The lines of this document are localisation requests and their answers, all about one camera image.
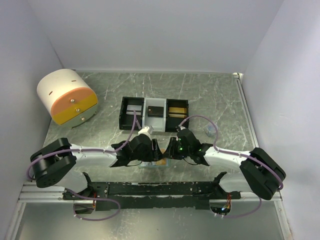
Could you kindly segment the gold credit card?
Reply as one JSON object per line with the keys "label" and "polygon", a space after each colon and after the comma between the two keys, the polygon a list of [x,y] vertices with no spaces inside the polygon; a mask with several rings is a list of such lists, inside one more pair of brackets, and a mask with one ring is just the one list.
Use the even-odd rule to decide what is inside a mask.
{"label": "gold credit card", "polygon": [[[161,151],[162,154],[164,154],[165,149],[164,148],[160,148],[160,151]],[[168,166],[168,159],[163,157],[159,161],[156,161],[155,165],[157,167],[167,167]]]}

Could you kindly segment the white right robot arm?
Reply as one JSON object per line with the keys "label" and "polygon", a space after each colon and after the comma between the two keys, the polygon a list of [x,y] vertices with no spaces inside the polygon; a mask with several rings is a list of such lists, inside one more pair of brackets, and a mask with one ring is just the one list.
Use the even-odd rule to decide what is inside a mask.
{"label": "white right robot arm", "polygon": [[172,137],[164,157],[174,160],[190,158],[198,165],[220,166],[237,173],[220,173],[212,193],[223,199],[231,192],[252,192],[263,200],[271,200],[284,187],[285,171],[259,147],[251,151],[235,151],[201,143],[185,128]]}

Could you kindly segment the green card holder wallet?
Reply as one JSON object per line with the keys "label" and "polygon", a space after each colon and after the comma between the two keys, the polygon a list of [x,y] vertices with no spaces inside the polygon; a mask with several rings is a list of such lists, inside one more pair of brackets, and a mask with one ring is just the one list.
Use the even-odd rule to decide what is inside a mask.
{"label": "green card holder wallet", "polygon": [[151,162],[142,162],[138,167],[140,169],[148,169],[148,168],[164,168],[170,166],[170,160],[168,158],[163,158],[159,161],[151,161]]}

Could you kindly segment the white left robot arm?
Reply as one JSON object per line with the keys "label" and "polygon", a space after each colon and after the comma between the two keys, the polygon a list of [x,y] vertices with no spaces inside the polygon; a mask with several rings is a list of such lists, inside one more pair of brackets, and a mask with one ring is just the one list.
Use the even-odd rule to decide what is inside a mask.
{"label": "white left robot arm", "polygon": [[125,167],[132,161],[155,162],[163,153],[158,141],[142,133],[132,140],[114,143],[104,148],[84,147],[69,143],[63,137],[38,150],[30,157],[32,180],[38,188],[60,186],[70,189],[81,199],[89,199],[94,192],[90,177],[77,168],[98,166]]}

